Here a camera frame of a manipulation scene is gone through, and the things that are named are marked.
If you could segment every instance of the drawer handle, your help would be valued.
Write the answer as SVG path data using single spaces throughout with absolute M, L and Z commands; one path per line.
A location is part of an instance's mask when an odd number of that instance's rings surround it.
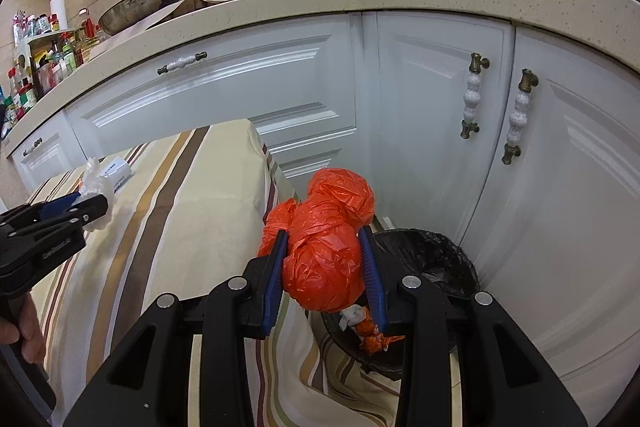
M 27 157 L 30 155 L 38 145 L 42 143 L 42 138 L 38 138 L 35 142 L 33 142 L 33 147 L 29 147 L 26 151 L 22 152 L 22 156 Z
M 178 58 L 175 62 L 170 62 L 166 66 L 162 66 L 158 70 L 158 74 L 168 73 L 169 71 L 177 70 L 178 68 L 182 69 L 189 64 L 193 64 L 198 60 L 202 60 L 203 58 L 207 58 L 207 52 L 196 53 L 195 55 L 189 55 L 188 57 Z
M 474 123 L 476 109 L 480 103 L 480 71 L 481 67 L 486 69 L 489 65 L 488 58 L 482 58 L 479 53 L 471 54 L 471 65 L 469 65 L 469 73 L 466 77 L 466 91 L 462 97 L 465 100 L 465 112 L 460 136 L 465 140 L 469 138 L 471 131 L 480 132 L 480 127 L 477 123 Z
M 509 115 L 509 132 L 502 157 L 502 163 L 505 165 L 511 165 L 511 159 L 522 154 L 520 138 L 522 138 L 522 130 L 527 124 L 531 87 L 537 85 L 538 77 L 530 70 L 522 70 L 522 79 L 518 84 L 519 92 L 513 103 L 513 112 Z

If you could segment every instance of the trash can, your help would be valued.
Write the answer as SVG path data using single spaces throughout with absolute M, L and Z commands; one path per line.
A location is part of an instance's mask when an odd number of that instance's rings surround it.
M 398 257 L 407 274 L 422 275 L 442 292 L 456 297 L 470 297 L 479 289 L 478 275 L 462 248 L 441 233 L 417 229 L 395 229 L 373 235 L 378 248 Z M 363 294 L 357 304 L 367 305 Z M 322 312 L 322 321 L 338 347 L 362 364 L 364 371 L 375 371 L 391 380 L 402 378 L 404 341 L 390 344 L 387 351 L 369 356 L 360 348 L 360 338 L 351 328 L 340 329 L 340 314 Z M 449 338 L 449 347 L 456 347 Z

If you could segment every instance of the countertop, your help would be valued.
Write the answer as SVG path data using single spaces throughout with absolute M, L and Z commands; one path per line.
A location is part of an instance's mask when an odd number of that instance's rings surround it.
M 503 18 L 583 42 L 640 73 L 635 0 L 233 0 L 165 22 L 95 57 L 47 93 L 4 140 L 11 154 L 57 111 L 93 87 L 168 49 L 287 17 L 381 9 L 447 10 Z

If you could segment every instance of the kitchen cabinet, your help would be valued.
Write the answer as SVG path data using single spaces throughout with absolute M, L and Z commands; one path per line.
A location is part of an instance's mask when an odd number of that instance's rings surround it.
M 69 119 L 97 157 L 237 118 L 270 147 L 353 128 L 349 26 L 348 15 L 325 16 L 194 42 L 92 90 L 69 106 Z
M 538 79 L 528 107 L 518 89 L 525 68 Z M 639 107 L 637 75 L 518 28 L 499 145 L 462 241 L 482 287 L 532 339 L 590 425 L 640 363 Z M 507 165 L 513 123 L 520 156 Z
M 459 242 L 500 134 L 513 27 L 453 14 L 380 12 L 377 19 L 380 141 L 372 145 L 372 161 L 378 217 Z M 462 139 L 472 52 L 490 63 L 479 74 L 479 132 Z
M 64 110 L 36 129 L 10 158 L 28 191 L 35 190 L 50 177 L 86 162 Z

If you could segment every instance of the silver screw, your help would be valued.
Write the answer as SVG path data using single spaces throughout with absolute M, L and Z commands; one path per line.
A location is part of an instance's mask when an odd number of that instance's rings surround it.
M 171 293 L 164 293 L 158 297 L 156 304 L 160 308 L 168 308 L 175 302 L 175 297 Z
M 415 275 L 405 275 L 402 277 L 402 285 L 404 285 L 405 288 L 417 288 L 420 284 L 422 284 L 420 278 Z
M 246 286 L 246 279 L 244 277 L 234 277 L 229 279 L 228 285 L 232 290 L 241 290 Z
M 494 301 L 494 298 L 487 292 L 476 293 L 476 302 L 482 306 L 488 306 Z

